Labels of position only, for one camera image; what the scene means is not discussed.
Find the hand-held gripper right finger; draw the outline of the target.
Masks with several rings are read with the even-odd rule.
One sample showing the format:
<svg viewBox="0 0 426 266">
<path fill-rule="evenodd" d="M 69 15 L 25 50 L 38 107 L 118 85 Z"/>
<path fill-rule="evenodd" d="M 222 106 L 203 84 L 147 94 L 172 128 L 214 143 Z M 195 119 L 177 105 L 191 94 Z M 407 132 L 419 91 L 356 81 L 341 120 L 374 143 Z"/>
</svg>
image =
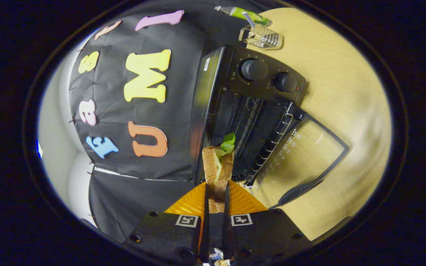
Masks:
<svg viewBox="0 0 426 266">
<path fill-rule="evenodd" d="M 233 181 L 226 190 L 223 254 L 234 265 L 268 265 L 310 249 L 312 242 L 282 209 L 267 209 Z"/>
</svg>

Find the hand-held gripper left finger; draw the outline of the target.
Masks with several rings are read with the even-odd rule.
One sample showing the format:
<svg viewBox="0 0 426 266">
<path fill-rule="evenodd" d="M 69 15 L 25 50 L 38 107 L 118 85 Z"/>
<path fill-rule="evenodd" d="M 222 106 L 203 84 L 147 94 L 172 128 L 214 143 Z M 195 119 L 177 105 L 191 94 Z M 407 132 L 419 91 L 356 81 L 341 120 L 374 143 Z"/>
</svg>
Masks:
<svg viewBox="0 0 426 266">
<path fill-rule="evenodd" d="M 124 246 L 138 255 L 146 255 L 161 265 L 196 265 L 208 262 L 209 186 L 202 183 L 199 192 L 203 206 L 200 215 L 151 212 L 128 235 Z"/>
</svg>

